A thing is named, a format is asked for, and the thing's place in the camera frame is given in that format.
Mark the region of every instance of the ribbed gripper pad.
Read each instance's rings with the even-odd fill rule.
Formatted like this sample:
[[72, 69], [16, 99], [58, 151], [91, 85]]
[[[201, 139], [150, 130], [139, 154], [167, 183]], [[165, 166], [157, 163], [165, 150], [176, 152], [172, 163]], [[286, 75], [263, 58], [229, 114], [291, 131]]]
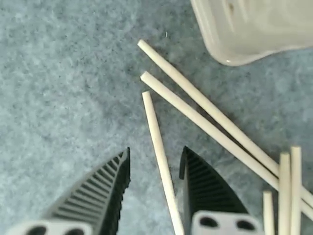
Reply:
[[226, 181], [199, 155], [184, 147], [179, 178], [184, 180], [184, 226], [189, 234], [190, 223], [197, 211], [247, 213]]
[[123, 193], [130, 182], [130, 149], [101, 164], [64, 194], [44, 215], [47, 219], [83, 221], [94, 235], [115, 235]]

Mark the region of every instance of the wooden stick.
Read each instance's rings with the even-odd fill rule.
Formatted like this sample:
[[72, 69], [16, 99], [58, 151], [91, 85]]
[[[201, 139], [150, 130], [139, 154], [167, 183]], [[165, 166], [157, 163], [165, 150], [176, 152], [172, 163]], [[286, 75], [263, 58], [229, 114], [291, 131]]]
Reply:
[[[243, 151], [237, 144], [235, 144], [230, 138], [224, 135], [219, 129], [211, 124], [207, 119], [200, 115], [197, 111], [186, 104], [181, 98], [165, 87], [155, 77], [148, 72], [144, 72], [141, 76], [141, 80], [152, 88], [161, 97], [167, 100], [198, 127], [200, 127], [205, 133], [215, 139], [222, 147], [228, 152], [234, 155], [243, 164], [249, 167], [267, 183], [269, 183], [274, 189], [278, 190], [278, 179], [264, 166], [262, 166], [257, 160], [252, 158], [249, 154]], [[301, 209], [305, 215], [313, 221], [313, 209], [310, 208], [305, 202], [301, 202]]]
[[280, 154], [278, 194], [278, 235], [290, 235], [291, 169], [289, 153]]
[[167, 205], [170, 211], [170, 216], [172, 219], [175, 235], [183, 235], [183, 225], [180, 219], [180, 214], [175, 202], [175, 194], [172, 184], [172, 178], [167, 163], [167, 158], [165, 155], [163, 142], [161, 138], [160, 129], [157, 123], [157, 116], [153, 107], [151, 96], [149, 92], [142, 93], [142, 99], [144, 107], [146, 110], [146, 116], [148, 120], [148, 126], [151, 134], [151, 139], [153, 147], [156, 153], [156, 161], [158, 164], [158, 169], [160, 171], [163, 189], [165, 192], [165, 197], [167, 200]]
[[291, 147], [291, 235], [301, 234], [301, 147]]
[[[144, 40], [138, 46], [154, 61], [172, 80], [174, 80], [197, 104], [199, 104], [219, 125], [231, 134], [246, 150], [275, 176], [279, 176], [279, 165], [245, 133], [243, 133], [225, 114], [192, 85], [177, 69], [160, 56]], [[313, 195], [304, 187], [301, 188], [302, 198], [313, 208]]]
[[275, 235], [273, 196], [270, 191], [263, 192], [263, 223], [265, 235]]

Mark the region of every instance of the mounting hole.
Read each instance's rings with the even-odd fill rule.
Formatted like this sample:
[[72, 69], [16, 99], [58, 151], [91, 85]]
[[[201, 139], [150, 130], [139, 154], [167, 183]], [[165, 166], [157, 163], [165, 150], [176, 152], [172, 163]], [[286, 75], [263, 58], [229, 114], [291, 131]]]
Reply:
[[255, 227], [253, 224], [251, 224], [250, 222], [246, 221], [246, 220], [239, 220], [237, 222], [237, 227], [238, 229], [242, 229], [242, 230], [248, 230], [248, 231], [254, 231]]
[[34, 227], [26, 235], [45, 235], [47, 229], [44, 226]]
[[215, 219], [212, 219], [210, 217], [202, 217], [200, 219], [200, 224], [211, 228], [218, 227], [218, 223], [215, 221]]
[[84, 235], [84, 231], [81, 229], [72, 229], [68, 231], [65, 235]]

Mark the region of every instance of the gray carpet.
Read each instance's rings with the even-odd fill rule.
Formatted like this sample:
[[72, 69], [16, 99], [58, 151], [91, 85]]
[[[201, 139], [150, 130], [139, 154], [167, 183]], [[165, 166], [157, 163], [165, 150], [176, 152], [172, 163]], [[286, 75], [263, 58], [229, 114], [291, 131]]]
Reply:
[[[141, 92], [148, 70], [199, 109], [136, 46], [143, 38], [278, 160], [303, 147], [313, 189], [313, 50], [225, 67], [206, 51], [189, 0], [2, 0], [0, 2], [0, 233], [37, 219], [64, 190], [131, 148], [120, 235], [170, 235]], [[262, 221], [271, 189], [184, 115], [152, 93], [178, 198], [184, 145], [228, 181]], [[303, 217], [303, 234], [313, 222]]]

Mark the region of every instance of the white plastic container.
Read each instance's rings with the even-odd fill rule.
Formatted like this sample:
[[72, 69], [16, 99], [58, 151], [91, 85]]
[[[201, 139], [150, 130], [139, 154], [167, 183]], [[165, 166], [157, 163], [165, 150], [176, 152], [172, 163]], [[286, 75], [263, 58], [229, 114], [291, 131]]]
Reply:
[[313, 46], [313, 0], [191, 0], [205, 45], [239, 66], [283, 50]]

